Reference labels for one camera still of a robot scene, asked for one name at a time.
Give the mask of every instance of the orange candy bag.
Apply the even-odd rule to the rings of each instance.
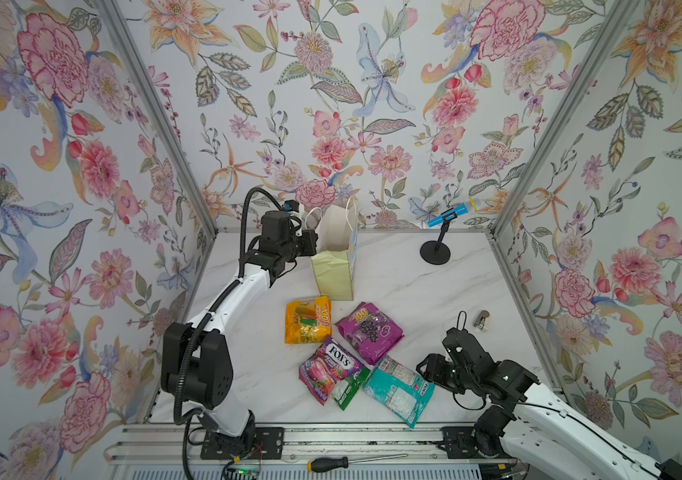
[[[288,303],[285,312],[286,343],[321,343],[332,334],[328,297]]]

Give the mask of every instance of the fox's candy bag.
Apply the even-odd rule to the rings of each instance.
[[[286,343],[320,343],[332,333],[328,297],[288,303],[285,312]]]
[[[330,337],[298,367],[298,378],[318,402],[325,405],[332,396],[342,410],[368,375],[370,370]]]

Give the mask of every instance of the teal candy bag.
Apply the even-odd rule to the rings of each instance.
[[[413,428],[432,398],[435,386],[386,355],[370,374],[364,389]]]

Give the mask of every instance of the purple candy bag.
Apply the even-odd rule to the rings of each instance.
[[[370,365],[375,365],[403,338],[403,329],[367,302],[360,303],[349,316],[336,322],[336,328]]]

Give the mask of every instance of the blue lily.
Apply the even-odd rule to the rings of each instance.
[[[371,96],[365,106],[357,108],[352,113],[355,117],[370,116],[375,103],[384,99],[394,111],[402,113],[415,110],[415,107],[408,103],[407,97],[392,87],[392,83],[397,82],[397,77],[405,69],[405,54],[400,52],[393,60],[384,59],[379,66],[375,57],[379,54],[380,47],[379,34],[375,29],[367,23],[361,24],[357,62],[364,69],[362,81],[370,87]]]
[[[23,200],[18,181],[10,168],[0,163],[0,233],[11,237],[19,250],[19,260],[13,271],[13,282],[23,282],[37,265],[37,254],[29,245],[26,236],[32,227],[53,228],[66,222],[72,211],[72,204],[59,205],[43,202],[35,206],[21,206]]]

